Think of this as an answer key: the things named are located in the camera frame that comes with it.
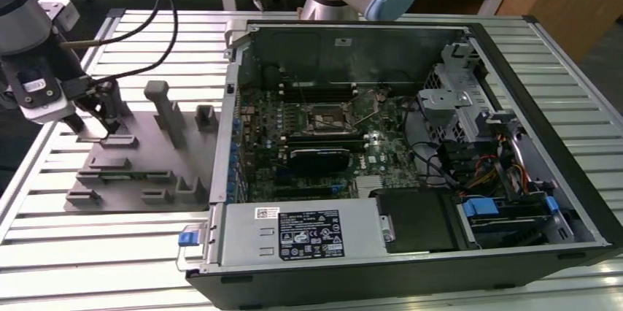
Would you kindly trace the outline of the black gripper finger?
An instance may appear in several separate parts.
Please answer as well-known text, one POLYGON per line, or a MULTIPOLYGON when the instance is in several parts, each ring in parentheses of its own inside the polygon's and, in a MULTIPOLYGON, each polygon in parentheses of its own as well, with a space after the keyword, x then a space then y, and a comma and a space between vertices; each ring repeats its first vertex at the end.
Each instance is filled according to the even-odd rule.
POLYGON ((73 133, 81 133, 84 131, 85 124, 81 117, 76 113, 62 117, 61 121, 69 127, 73 133))
POLYGON ((96 111, 96 118, 102 124, 104 129, 109 134, 117 132, 120 128, 120 122, 117 120, 118 111, 116 107, 106 106, 105 104, 98 105, 98 110, 96 111))

